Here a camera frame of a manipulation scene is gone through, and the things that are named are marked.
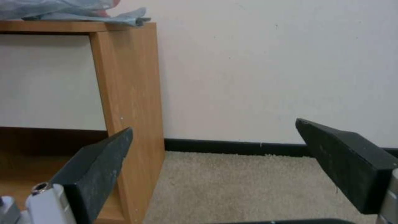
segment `carpet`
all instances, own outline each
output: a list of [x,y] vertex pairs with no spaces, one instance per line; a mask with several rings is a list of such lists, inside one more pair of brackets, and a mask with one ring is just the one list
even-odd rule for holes
[[308,218],[375,223],[313,158],[167,152],[144,224]]

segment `white metal part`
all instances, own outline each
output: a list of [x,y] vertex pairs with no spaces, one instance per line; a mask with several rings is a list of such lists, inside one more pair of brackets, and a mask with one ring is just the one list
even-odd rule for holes
[[32,224],[76,224],[64,187],[59,184],[30,195],[26,207]]
[[20,210],[14,198],[9,196],[1,197],[0,224],[14,224],[20,217]]
[[398,224],[398,169],[392,171],[390,185],[376,224]]

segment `blue plastic bag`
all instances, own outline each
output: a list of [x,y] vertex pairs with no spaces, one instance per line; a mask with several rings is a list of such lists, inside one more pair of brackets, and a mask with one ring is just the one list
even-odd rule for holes
[[144,18],[145,8],[104,17],[100,10],[115,7],[114,0],[0,0],[0,20],[88,20],[142,26],[150,18]]
[[52,12],[92,12],[115,7],[113,0],[0,0],[0,20],[21,19]]

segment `wooden shelf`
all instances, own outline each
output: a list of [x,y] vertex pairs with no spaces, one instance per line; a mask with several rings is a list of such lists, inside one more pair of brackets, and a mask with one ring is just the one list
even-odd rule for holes
[[[40,156],[14,158],[14,169],[2,169],[0,195],[15,198],[20,209],[25,209],[25,200],[31,188],[39,182],[49,180],[68,160],[67,156]],[[96,224],[122,224],[124,217],[117,189],[109,196]]]
[[0,21],[3,33],[93,33],[128,29],[127,25],[80,21]]

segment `cabinet side panel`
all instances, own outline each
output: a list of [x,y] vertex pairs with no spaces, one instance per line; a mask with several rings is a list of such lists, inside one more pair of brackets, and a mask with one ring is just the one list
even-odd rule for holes
[[134,139],[118,185],[129,223],[141,223],[164,159],[156,25],[90,35],[108,134]]

